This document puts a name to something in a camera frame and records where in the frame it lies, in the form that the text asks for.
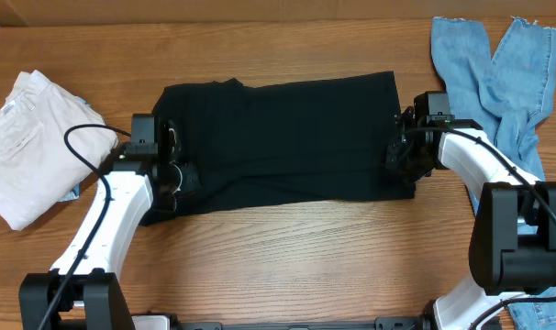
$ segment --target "white pants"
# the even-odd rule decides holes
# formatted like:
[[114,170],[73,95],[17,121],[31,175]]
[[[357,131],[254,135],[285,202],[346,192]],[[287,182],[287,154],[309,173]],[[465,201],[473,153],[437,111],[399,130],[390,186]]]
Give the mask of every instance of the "white pants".
[[[91,172],[63,139],[68,128],[90,123],[104,121],[41,72],[19,74],[0,110],[0,215],[12,229],[31,224]],[[117,135],[82,128],[69,140],[98,166],[117,144]]]

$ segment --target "folded black garment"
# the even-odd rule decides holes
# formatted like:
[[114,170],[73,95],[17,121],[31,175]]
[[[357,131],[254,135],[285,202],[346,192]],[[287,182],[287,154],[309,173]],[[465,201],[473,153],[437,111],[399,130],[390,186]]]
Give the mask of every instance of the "folded black garment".
[[259,88],[236,79],[180,84],[164,90],[153,114],[177,126],[177,161],[193,163],[200,177],[175,215],[415,195],[414,184],[382,165],[400,115],[392,72]]

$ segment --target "denim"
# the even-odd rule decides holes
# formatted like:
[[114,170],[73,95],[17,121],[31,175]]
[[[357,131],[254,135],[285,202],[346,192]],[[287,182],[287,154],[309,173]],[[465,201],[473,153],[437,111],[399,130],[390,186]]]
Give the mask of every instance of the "denim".
[[80,183],[76,184],[74,188],[70,189],[70,191],[66,193],[66,195],[62,197],[58,202],[74,201],[79,198],[80,198]]
[[[435,17],[431,56],[445,82],[451,112],[473,119],[519,168],[545,180],[535,126],[553,110],[556,28],[515,17],[494,56],[480,22]],[[474,212],[478,201],[470,194]],[[520,224],[521,234],[536,228]],[[551,288],[542,296],[556,294]],[[556,330],[556,303],[508,307],[517,329]]]

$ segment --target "wooden table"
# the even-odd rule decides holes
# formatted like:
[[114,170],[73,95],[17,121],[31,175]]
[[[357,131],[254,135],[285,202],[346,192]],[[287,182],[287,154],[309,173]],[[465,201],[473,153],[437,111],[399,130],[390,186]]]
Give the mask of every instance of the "wooden table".
[[[556,17],[541,24],[556,26]],[[510,18],[483,19],[495,48]],[[403,107],[441,88],[430,19],[0,28],[0,106],[20,71],[42,71],[110,125],[129,130],[164,86],[237,77],[262,86],[394,70]],[[556,97],[539,129],[556,181]],[[0,329],[20,328],[17,290],[47,271],[95,194],[60,203],[22,232],[0,217]],[[132,313],[225,324],[372,320],[419,314],[468,271],[464,186],[436,171],[411,201],[317,202],[179,218],[139,228],[120,282]]]

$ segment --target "wall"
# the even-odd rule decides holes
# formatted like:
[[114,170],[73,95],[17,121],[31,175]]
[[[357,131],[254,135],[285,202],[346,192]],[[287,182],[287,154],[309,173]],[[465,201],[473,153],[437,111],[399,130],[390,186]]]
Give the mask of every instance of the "wall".
[[0,0],[1,26],[556,16],[556,0]]

